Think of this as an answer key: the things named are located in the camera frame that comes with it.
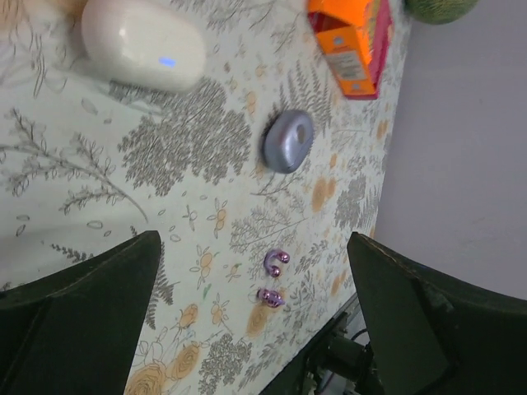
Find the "blue light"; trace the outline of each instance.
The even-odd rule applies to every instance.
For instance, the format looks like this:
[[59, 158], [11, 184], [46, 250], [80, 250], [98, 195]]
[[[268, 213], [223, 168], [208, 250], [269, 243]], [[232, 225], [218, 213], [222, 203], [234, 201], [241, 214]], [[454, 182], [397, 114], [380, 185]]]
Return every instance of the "blue light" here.
[[175, 60], [170, 58], [159, 58], [159, 63], [168, 67], [175, 66]]

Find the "floral tablecloth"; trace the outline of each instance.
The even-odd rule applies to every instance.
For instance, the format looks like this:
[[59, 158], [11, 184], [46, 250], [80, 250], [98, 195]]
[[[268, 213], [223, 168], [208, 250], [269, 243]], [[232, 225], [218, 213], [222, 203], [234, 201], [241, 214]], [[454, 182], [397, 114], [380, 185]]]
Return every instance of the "floral tablecloth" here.
[[[207, 75], [184, 96], [98, 79], [79, 45], [82, 1], [5, 2], [3, 289], [158, 230], [126, 392], [258, 393], [354, 293], [345, 245], [375, 228], [410, 30], [402, 3], [391, 1], [382, 95], [365, 102], [342, 97], [303, 0], [173, 0], [208, 45]], [[284, 109], [306, 109], [316, 128], [285, 176], [259, 161]], [[262, 261], [276, 247], [291, 262], [274, 280]], [[286, 306], [259, 304], [261, 286]]]

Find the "white rounded object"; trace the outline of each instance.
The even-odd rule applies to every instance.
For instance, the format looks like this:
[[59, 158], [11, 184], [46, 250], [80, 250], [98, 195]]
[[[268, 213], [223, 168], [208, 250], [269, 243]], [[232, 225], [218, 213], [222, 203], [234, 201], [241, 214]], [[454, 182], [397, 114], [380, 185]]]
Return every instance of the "white rounded object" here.
[[150, 0], [88, 0], [81, 31], [94, 67], [110, 79], [182, 93], [204, 74], [198, 29]]

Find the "purple metallic object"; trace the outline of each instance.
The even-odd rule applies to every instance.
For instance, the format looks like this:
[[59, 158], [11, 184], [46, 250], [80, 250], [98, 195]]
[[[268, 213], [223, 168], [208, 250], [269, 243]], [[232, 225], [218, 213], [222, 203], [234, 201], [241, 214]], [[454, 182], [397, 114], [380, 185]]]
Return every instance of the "purple metallic object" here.
[[262, 300], [267, 306], [276, 309], [279, 306], [282, 306], [286, 303], [282, 296], [275, 290], [267, 290], [265, 288], [260, 288], [256, 294], [258, 299]]
[[280, 267], [271, 264], [273, 259], [277, 259], [282, 263], [289, 263], [290, 257], [288, 253], [281, 249], [272, 249], [265, 255], [263, 266], [267, 270], [267, 273], [269, 273], [271, 277], [278, 277], [281, 273]]

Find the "green ball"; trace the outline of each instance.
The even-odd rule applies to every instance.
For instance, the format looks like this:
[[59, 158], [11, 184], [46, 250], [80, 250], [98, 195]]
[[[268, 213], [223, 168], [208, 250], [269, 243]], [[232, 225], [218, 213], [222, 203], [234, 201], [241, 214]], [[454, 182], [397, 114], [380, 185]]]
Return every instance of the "green ball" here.
[[406, 8], [418, 21], [443, 25], [458, 20], [479, 0], [406, 0]]

